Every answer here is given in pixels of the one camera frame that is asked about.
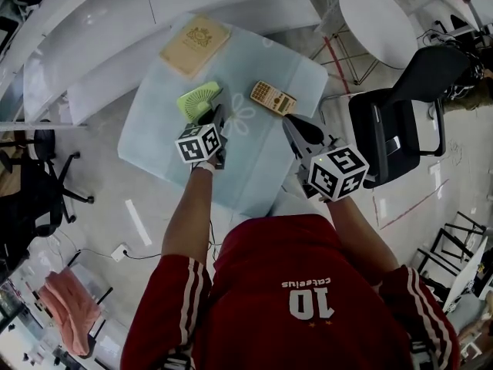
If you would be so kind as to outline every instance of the white bracelet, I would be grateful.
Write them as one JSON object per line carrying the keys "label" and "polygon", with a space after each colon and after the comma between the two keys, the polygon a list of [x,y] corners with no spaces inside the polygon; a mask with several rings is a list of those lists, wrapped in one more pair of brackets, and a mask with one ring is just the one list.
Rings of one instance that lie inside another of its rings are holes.
{"label": "white bracelet", "polygon": [[213,175],[216,172],[216,167],[214,167],[212,164],[209,162],[200,162],[199,164],[196,165],[196,169],[204,169],[210,171]]}

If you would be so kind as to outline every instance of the pink towel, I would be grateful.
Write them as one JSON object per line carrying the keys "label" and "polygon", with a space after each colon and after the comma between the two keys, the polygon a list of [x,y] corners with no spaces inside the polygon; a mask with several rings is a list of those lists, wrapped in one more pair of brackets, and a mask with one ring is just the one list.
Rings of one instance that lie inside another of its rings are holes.
{"label": "pink towel", "polygon": [[51,272],[39,290],[39,297],[53,314],[69,352],[87,355],[87,334],[101,311],[77,277],[68,267],[60,274]]}

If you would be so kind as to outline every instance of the green fan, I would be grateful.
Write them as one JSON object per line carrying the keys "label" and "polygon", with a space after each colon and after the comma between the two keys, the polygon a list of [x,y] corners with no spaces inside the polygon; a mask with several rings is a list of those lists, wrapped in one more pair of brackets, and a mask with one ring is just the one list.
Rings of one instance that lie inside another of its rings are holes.
{"label": "green fan", "polygon": [[221,93],[217,82],[208,82],[192,92],[178,98],[176,103],[183,115],[191,122],[196,123],[202,116],[213,108],[212,100]]}

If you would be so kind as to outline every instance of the red jersey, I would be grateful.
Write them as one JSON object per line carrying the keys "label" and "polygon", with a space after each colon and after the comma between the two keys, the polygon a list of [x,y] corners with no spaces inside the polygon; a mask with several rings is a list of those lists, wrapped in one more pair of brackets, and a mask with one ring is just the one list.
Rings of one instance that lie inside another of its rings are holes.
{"label": "red jersey", "polygon": [[454,329],[418,273],[392,271],[377,292],[341,250],[325,218],[300,215],[232,230],[213,285],[199,262],[162,257],[121,369],[458,368]]}

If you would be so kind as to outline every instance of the tan notebook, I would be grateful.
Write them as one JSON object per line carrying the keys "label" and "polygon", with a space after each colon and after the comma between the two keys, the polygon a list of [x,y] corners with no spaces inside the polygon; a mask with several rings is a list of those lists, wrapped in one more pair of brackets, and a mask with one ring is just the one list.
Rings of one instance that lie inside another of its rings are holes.
{"label": "tan notebook", "polygon": [[230,37],[230,30],[204,16],[196,16],[164,47],[159,56],[193,78]]}

